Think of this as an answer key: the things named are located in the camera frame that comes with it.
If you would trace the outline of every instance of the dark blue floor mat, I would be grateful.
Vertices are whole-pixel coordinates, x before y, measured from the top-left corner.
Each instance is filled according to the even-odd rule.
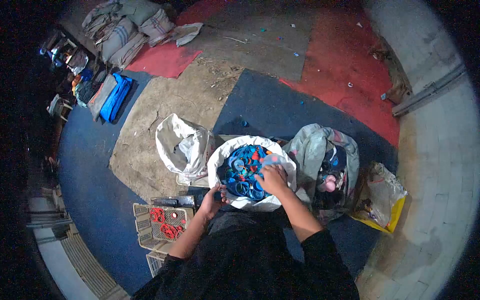
[[[241,126],[242,120],[248,122],[247,127]],[[360,167],[375,160],[396,173],[397,150],[363,123],[318,99],[292,90],[276,78],[247,69],[228,96],[213,132],[290,140],[300,128],[312,123],[351,136],[359,147]],[[365,266],[380,232],[347,216],[331,222],[328,228],[345,264],[356,277]]]
[[[136,99],[152,78],[124,71],[134,80],[116,119],[93,122],[87,108],[75,107],[61,134],[59,180],[68,212],[88,249],[129,294],[152,278],[137,241],[133,203],[143,200],[108,168],[120,130]]]
[[[248,122],[247,127],[240,125],[242,120]],[[375,160],[396,173],[398,151],[366,125],[312,96],[292,90],[274,77],[248,69],[243,71],[228,96],[213,133],[290,140],[300,128],[313,123],[351,136],[359,147],[360,167]]]

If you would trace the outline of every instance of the stacked sack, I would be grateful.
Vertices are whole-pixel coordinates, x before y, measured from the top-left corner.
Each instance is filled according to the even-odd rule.
[[[164,40],[175,25],[160,4],[118,0],[95,7],[82,27],[101,51],[103,62],[124,69],[146,42],[153,47]]]

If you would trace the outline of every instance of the cracked concrete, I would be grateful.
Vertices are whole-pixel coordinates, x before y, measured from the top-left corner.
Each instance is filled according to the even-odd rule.
[[[115,176],[147,203],[152,197],[185,195],[188,187],[178,185],[160,160],[154,131],[171,113],[211,130],[242,71],[224,60],[199,57],[178,79],[152,79],[113,149],[109,167]]]

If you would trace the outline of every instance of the plastic crate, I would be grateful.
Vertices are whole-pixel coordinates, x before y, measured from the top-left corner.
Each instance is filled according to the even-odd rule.
[[[158,274],[158,272],[160,271],[160,268],[165,263],[165,258],[167,257],[167,255],[152,251],[146,256],[147,256],[148,268],[150,269],[150,273],[152,273],[152,278],[153,278]]]
[[[167,206],[155,206],[148,204],[133,204],[133,215],[135,216],[135,226],[137,228],[138,243],[141,247],[150,251],[159,253],[168,253],[171,243],[176,240],[169,239],[160,231],[160,223],[150,220],[151,208],[162,208],[165,212],[165,223],[173,226],[182,226],[184,230],[193,218],[193,210],[191,208],[174,208]],[[172,213],[177,214],[177,218],[172,217]]]

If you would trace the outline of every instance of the black sleeve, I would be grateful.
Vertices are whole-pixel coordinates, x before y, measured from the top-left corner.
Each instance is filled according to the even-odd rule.
[[[174,282],[175,278],[181,271],[183,263],[185,261],[175,256],[167,255],[165,263],[160,268],[158,274],[147,282],[142,288],[135,292],[132,296],[132,300],[151,300],[157,298],[157,293],[164,289],[163,287],[169,287]]]
[[[305,255],[305,270],[311,276],[311,286],[318,299],[360,299],[357,286],[328,230],[308,237],[301,244]]]

